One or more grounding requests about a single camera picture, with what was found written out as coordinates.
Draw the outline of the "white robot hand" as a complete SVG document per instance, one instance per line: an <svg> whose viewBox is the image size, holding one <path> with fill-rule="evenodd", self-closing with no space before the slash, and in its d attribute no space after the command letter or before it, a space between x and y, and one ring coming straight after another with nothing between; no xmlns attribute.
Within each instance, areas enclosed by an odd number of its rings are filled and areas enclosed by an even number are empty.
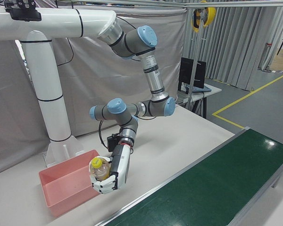
<svg viewBox="0 0 283 226"><path fill-rule="evenodd" d="M127 180L127 174L130 163L131 147L128 144L121 143L117 145L110 157L98 156L111 163L109 177L103 181L97 181L93 175L90 175L92 187L101 194L108 194L114 190L121 189Z"/></svg>

